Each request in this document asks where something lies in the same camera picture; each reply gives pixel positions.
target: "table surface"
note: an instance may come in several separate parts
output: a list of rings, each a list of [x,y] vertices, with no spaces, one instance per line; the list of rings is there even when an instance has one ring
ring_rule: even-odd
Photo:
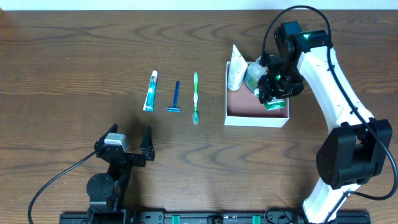
[[[119,124],[131,146],[152,126],[154,162],[134,169],[126,202],[167,211],[297,207],[312,191],[315,155],[328,136],[305,84],[290,99],[283,128],[224,126],[225,63],[236,44],[255,60],[279,11],[4,12],[0,20],[0,222],[27,223],[34,194],[93,151]],[[340,65],[364,105],[398,129],[398,12],[325,11]],[[324,29],[318,15],[294,11],[303,30]],[[267,49],[276,52],[269,39]],[[142,110],[159,71],[155,111]],[[192,124],[193,73],[199,74],[200,124]],[[168,113],[180,81],[181,113]],[[390,150],[398,157],[398,138]],[[36,223],[57,223],[65,210],[86,210],[88,179],[108,165],[91,158],[55,181],[33,209]],[[384,195],[392,169],[359,191]],[[343,205],[367,209],[374,223],[395,223],[398,196]]]

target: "green connector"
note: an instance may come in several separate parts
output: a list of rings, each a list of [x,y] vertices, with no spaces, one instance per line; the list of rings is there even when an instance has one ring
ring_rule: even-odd
[[[252,224],[261,224],[261,217],[259,215],[253,215]]]
[[[180,216],[179,215],[172,216],[172,224],[180,224]]]
[[[267,110],[282,109],[285,108],[286,101],[284,99],[277,99],[274,97],[271,102],[264,103],[264,106],[267,108]]]

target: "wall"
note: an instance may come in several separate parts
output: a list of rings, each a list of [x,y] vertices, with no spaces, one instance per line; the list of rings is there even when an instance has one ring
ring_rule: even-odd
[[[398,0],[1,0],[4,10],[398,9]]]

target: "cable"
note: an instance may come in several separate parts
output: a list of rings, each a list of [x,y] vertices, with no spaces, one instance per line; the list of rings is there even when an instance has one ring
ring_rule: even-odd
[[[79,166],[80,164],[84,163],[87,159],[89,159],[91,156],[94,156],[95,151],[90,153],[88,156],[86,156],[84,159],[82,159],[80,162],[77,162],[75,165],[67,168],[66,170],[64,170],[63,172],[61,172],[60,174],[56,175],[54,178],[52,178],[50,181],[48,181],[35,195],[35,197],[33,197],[32,201],[30,202],[29,208],[27,210],[27,218],[29,220],[30,224],[33,224],[33,220],[32,220],[32,208],[33,208],[33,204],[35,203],[37,197],[43,192],[43,190],[48,187],[52,182],[54,182],[55,180],[57,180],[58,178],[60,178],[63,174],[66,174],[67,172],[73,170],[74,168],[76,168],[77,166]]]
[[[272,221],[270,221],[270,220],[268,219],[268,210],[270,210],[270,209],[272,209],[272,207],[271,207],[271,208],[268,208],[268,209],[266,210],[266,212],[264,212],[264,218],[267,220],[267,222],[269,222],[269,223],[271,223],[271,224],[275,224],[274,222],[272,222]]]
[[[346,194],[346,192],[344,192],[343,195],[341,196],[341,198],[337,201],[336,205],[331,209],[331,211],[326,216],[325,220],[323,221],[323,224],[328,223],[328,220],[331,217],[331,215],[337,210],[338,207],[340,207],[341,203],[343,203],[344,199],[346,199],[346,198],[348,198],[348,194]]]
[[[272,208],[276,208],[276,209],[278,209],[280,212],[283,212],[283,214],[285,215],[287,221],[289,221],[289,223],[293,223],[293,220],[291,220],[291,219],[289,218],[289,216],[286,214],[286,212],[285,212],[283,209],[281,209],[281,208],[279,208],[279,207],[276,207],[276,206],[275,206],[275,207],[268,208],[268,209],[266,210],[266,212],[264,212],[264,218],[265,218],[269,223],[275,224],[275,223],[273,223],[272,221],[268,220],[268,211],[269,211],[270,209],[272,209]]]
[[[379,137],[377,136],[377,134],[373,131],[373,129],[370,127],[370,125],[365,121],[365,119],[363,119],[363,117],[359,114],[358,110],[355,108],[355,105],[353,104],[353,102],[351,101],[351,99],[349,98],[349,96],[347,95],[347,93],[345,92],[343,86],[341,85],[336,73],[335,73],[335,69],[333,67],[333,64],[331,62],[331,54],[330,54],[330,50],[332,48],[332,44],[331,44],[331,29],[330,29],[330,24],[328,19],[326,18],[326,16],[320,12],[318,9],[315,9],[313,7],[310,6],[292,6],[289,7],[285,10],[283,10],[281,13],[278,14],[278,16],[275,17],[275,19],[269,24],[269,27],[267,29],[266,35],[264,36],[264,41],[262,43],[262,52],[261,55],[264,56],[264,52],[265,52],[265,47],[266,47],[266,41],[267,41],[267,37],[268,37],[268,33],[271,30],[272,25],[274,25],[275,21],[278,20],[278,18],[283,15],[285,12],[290,11],[292,9],[296,9],[296,8],[305,8],[305,9],[310,9],[316,13],[318,13],[323,20],[326,23],[327,29],[328,29],[328,47],[327,47],[327,52],[326,52],[326,56],[328,59],[328,66],[330,69],[330,72],[338,86],[338,88],[340,89],[341,94],[343,94],[345,100],[347,101],[349,107],[352,109],[353,113],[358,117],[358,119],[363,123],[363,125],[365,126],[365,128],[369,131],[369,133],[371,134],[371,136],[376,140],[376,142],[383,148],[383,150],[386,152],[386,155],[388,157],[388,159],[390,160],[391,163],[391,167],[392,167],[392,172],[394,174],[394,183],[392,185],[392,188],[390,190],[390,192],[384,196],[381,197],[376,197],[376,196],[371,196],[371,195],[367,195],[364,193],[360,193],[360,192],[355,192],[355,191],[351,191],[351,190],[347,190],[344,192],[343,196],[340,198],[340,200],[338,201],[338,203],[335,205],[335,207],[333,207],[333,212],[329,213],[328,218],[325,220],[327,222],[327,220],[330,218],[331,214],[333,214],[335,212],[335,210],[337,210],[337,208],[340,206],[341,203],[343,203],[344,198],[348,197],[349,194],[354,194],[354,195],[358,195],[367,199],[371,199],[371,200],[386,200],[389,199],[390,197],[392,197],[395,192],[397,191],[398,188],[398,170],[397,170],[397,164],[390,152],[390,150],[388,150],[388,148],[384,145],[384,143],[379,139]]]

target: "blue razor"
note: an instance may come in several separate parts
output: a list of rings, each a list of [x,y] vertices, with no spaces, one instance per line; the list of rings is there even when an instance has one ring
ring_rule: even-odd
[[[180,81],[175,82],[175,90],[174,90],[174,99],[173,99],[173,106],[167,107],[168,112],[179,113],[180,108],[177,107],[177,100],[178,100],[178,89],[180,88]]]

